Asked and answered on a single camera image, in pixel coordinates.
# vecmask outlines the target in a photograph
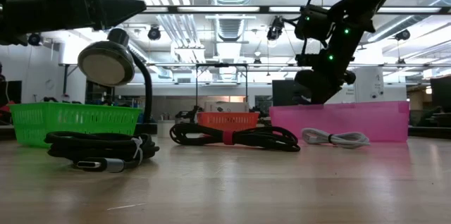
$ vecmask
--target red cable tie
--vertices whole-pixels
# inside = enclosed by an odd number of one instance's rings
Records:
[[[223,132],[223,143],[226,145],[234,145],[233,143],[233,133],[234,131],[224,131]]]

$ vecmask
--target ceiling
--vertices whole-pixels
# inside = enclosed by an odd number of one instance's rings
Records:
[[[294,6],[305,4],[307,0],[252,0],[252,5],[272,5],[272,6]],[[313,4],[331,6],[339,0],[313,0]],[[384,6],[427,6],[427,0],[387,0]],[[193,5],[210,5],[210,0],[190,0]],[[293,62],[292,58],[296,53],[300,53],[303,41],[298,40],[294,35],[294,27],[285,26],[284,33],[280,36],[277,46],[270,48],[265,40],[268,25],[273,20],[274,15],[255,15],[255,19],[246,20],[245,31],[240,41],[246,42],[240,47],[240,58],[235,62],[248,61],[255,57],[254,52],[260,51],[261,57],[269,57],[269,63],[287,63]],[[376,27],[387,27],[390,21],[399,18],[398,15],[376,15],[373,23]],[[217,40],[214,32],[214,23],[207,20],[205,15],[194,14],[194,21],[201,43],[205,48],[205,58],[213,58],[217,54],[215,41]],[[156,15],[136,15],[124,22],[123,27],[132,33],[132,39],[140,46],[140,48],[148,52],[151,60],[159,62],[169,62],[173,58],[169,56],[171,52],[172,40],[162,28],[161,39],[158,41],[150,41],[147,37],[150,25],[158,25],[159,21]],[[408,27],[411,32],[411,38],[406,42],[397,43],[394,39],[384,39],[379,42],[368,44],[365,50],[357,51],[356,58],[360,63],[394,63],[398,56],[406,57],[414,55],[418,51],[425,51],[421,56],[407,60],[408,63],[428,63],[437,58],[446,58],[451,56],[451,43],[447,44],[451,36],[451,18],[446,15],[431,16],[413,26]],[[48,34],[48,37],[62,38],[57,34]],[[441,44],[440,49],[432,49],[431,47]],[[309,42],[307,46],[308,53],[318,52],[320,49],[318,42]],[[410,71],[421,72],[422,68],[413,68]]]

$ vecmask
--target plastic basket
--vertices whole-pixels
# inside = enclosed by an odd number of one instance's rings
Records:
[[[112,106],[36,103],[11,105],[18,143],[49,147],[48,132],[113,132],[132,135],[141,110]]]
[[[197,114],[200,125],[222,131],[241,131],[257,126],[258,113],[202,112]]]

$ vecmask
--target cable connector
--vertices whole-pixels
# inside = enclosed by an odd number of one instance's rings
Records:
[[[125,169],[125,162],[118,158],[86,158],[76,163],[78,168],[89,172],[119,173]]]

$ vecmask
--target lamp head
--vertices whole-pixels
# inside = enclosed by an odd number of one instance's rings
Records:
[[[127,51],[129,37],[122,29],[113,29],[108,41],[95,42],[78,56],[80,70],[93,82],[110,87],[129,83],[135,75],[133,57]]]

